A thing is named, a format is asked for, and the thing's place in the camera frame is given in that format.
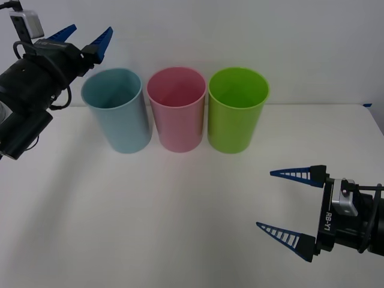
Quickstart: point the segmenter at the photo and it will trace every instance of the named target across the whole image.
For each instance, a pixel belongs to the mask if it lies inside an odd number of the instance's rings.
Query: table surface
[[[84,107],[0,162],[0,286],[380,287],[384,257],[335,245],[307,263],[256,227],[316,236],[322,190],[269,176],[325,164],[383,181],[384,137],[358,105],[269,105],[250,147],[136,154],[109,148]]]

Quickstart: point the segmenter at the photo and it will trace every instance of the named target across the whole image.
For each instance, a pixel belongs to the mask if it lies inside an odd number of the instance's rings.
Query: white wall
[[[47,36],[75,23],[80,48],[115,30],[104,63],[146,82],[155,71],[187,65],[208,79],[247,66],[271,84],[270,103],[366,103],[384,92],[383,0],[22,0]],[[0,67],[17,40],[0,12]],[[82,104],[74,82],[73,104]]]

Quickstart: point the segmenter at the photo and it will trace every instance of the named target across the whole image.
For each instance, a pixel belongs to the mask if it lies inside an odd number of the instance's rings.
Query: cable
[[[358,186],[357,185],[357,189],[365,190],[365,191],[377,191],[377,190],[384,191],[384,186],[377,187],[377,186]]]
[[[25,47],[31,48],[33,51],[36,52],[36,54],[38,54],[40,52],[32,44],[29,44],[29,43],[23,42],[23,41],[16,41],[15,43],[13,43],[13,52],[15,53],[15,55],[18,59],[21,59],[19,51],[17,51],[17,47],[19,45],[23,45]],[[69,83],[67,81],[67,78],[64,76],[61,69],[49,57],[47,57],[46,55],[41,55],[41,56],[50,63],[50,65],[53,67],[54,70],[56,70],[56,72],[59,74],[59,76],[62,80],[63,89],[66,88],[67,92],[68,92],[68,100],[63,106],[51,105],[49,108],[51,110],[61,110],[61,109],[67,108],[71,104],[71,101],[72,101],[72,91],[71,91],[71,88],[70,88]]]
[[[20,1],[8,1],[0,5],[0,9],[13,8],[15,11],[22,11],[23,7]]]
[[[378,184],[376,186],[376,192],[374,194],[374,199],[373,199],[372,212],[370,215],[370,219],[367,223],[367,228],[365,229],[365,233],[364,233],[364,237],[361,241],[361,245],[358,248],[359,253],[363,253],[365,251],[365,249],[367,249],[367,247],[369,246],[369,240],[370,240],[371,232],[373,229],[374,219],[376,218],[377,208],[379,207],[379,202],[380,202],[380,199],[382,197],[382,191],[381,191],[382,188],[383,187],[381,184]]]
[[[37,145],[39,138],[40,138],[40,135],[37,136],[37,138],[36,138],[36,142],[35,142],[31,147],[25,149],[25,151],[28,151],[28,150],[31,150],[32,148],[34,148],[34,147]]]

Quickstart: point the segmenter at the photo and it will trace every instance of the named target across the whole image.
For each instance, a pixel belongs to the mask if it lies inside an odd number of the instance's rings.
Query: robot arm
[[[47,109],[68,107],[71,103],[70,83],[92,69],[94,64],[102,62],[113,30],[109,27],[82,50],[65,42],[76,30],[75,25],[32,43],[32,39],[44,36],[37,14],[23,10],[19,1],[6,2],[0,5],[1,8],[13,8],[10,16],[20,38],[13,45],[18,60],[0,75],[0,101],[12,111],[0,124],[0,155],[16,160],[53,119]],[[17,51],[18,46],[24,47],[22,57]],[[54,105],[65,89],[68,91],[67,103]]]
[[[332,179],[326,166],[276,170],[271,176],[323,188],[317,238],[257,222],[269,236],[308,262],[321,250],[332,251],[335,243],[384,256],[384,187],[359,186],[353,180]],[[375,191],[374,196],[361,191]]]

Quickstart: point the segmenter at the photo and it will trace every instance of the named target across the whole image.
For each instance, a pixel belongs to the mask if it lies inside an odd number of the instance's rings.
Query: light blue cup
[[[142,81],[132,71],[117,68],[92,76],[82,98],[114,150],[135,153],[151,140]]]

